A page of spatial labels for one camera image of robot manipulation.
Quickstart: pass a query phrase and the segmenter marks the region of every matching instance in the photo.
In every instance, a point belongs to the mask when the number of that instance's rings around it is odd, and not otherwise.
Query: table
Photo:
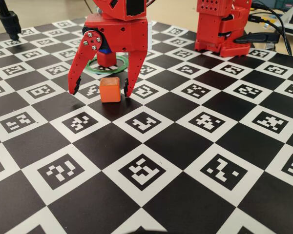
[[[132,96],[102,104],[104,75],[67,92],[83,22],[0,34],[0,234],[293,233],[293,57],[154,22]]]

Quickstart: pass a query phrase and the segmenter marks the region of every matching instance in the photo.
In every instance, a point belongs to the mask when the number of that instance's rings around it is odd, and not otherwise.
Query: orange cube
[[[121,90],[118,77],[105,77],[100,81],[101,102],[120,102]]]

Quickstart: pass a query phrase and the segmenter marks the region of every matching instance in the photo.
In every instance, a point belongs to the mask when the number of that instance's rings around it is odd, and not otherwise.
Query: red plastic part
[[[251,1],[235,0],[198,0],[200,12],[196,50],[211,50],[222,57],[240,56],[249,52],[250,44],[236,44],[233,41],[242,36],[248,22]],[[233,19],[222,20],[233,16]]]
[[[98,64],[102,67],[111,67],[117,64],[116,53],[111,52],[109,54],[105,54],[102,52],[97,53]]]

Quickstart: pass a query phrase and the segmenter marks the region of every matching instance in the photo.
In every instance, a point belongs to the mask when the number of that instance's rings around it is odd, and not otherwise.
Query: green ring
[[[117,69],[113,69],[110,71],[101,71],[98,69],[93,69],[92,67],[90,67],[90,65],[91,65],[91,63],[93,63],[97,60],[97,56],[95,56],[93,60],[91,60],[87,63],[86,69],[92,73],[95,73],[95,74],[114,74],[114,73],[122,72],[123,70],[125,70],[128,67],[129,63],[128,63],[128,59],[126,57],[117,55],[116,59],[118,59],[124,63],[121,67],[118,67]]]

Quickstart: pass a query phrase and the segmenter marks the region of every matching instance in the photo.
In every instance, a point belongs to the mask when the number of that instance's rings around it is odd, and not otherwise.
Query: cable
[[[87,7],[88,7],[89,11],[90,11],[90,12],[93,14],[93,12],[92,12],[92,10],[91,10],[90,6],[88,5],[88,2],[87,2],[86,0],[84,0],[84,2],[86,3],[86,5],[87,5]]]
[[[292,49],[291,49],[290,43],[289,43],[289,41],[288,41],[288,39],[287,39],[287,35],[286,35],[286,33],[285,33],[285,27],[284,27],[284,24],[283,24],[283,21],[282,21],[281,17],[280,17],[276,12],[274,12],[272,9],[270,9],[270,8],[267,7],[267,6],[265,6],[264,4],[258,4],[258,3],[254,3],[254,2],[253,2],[253,3],[251,4],[251,7],[252,7],[252,8],[255,8],[255,9],[262,9],[262,10],[270,11],[272,14],[274,14],[274,15],[278,18],[278,20],[279,20],[280,23],[281,23],[281,28],[282,28],[282,33],[281,33],[281,35],[282,35],[282,37],[283,37],[283,39],[284,39],[285,47],[287,48],[288,54],[289,54],[289,55],[292,55]]]

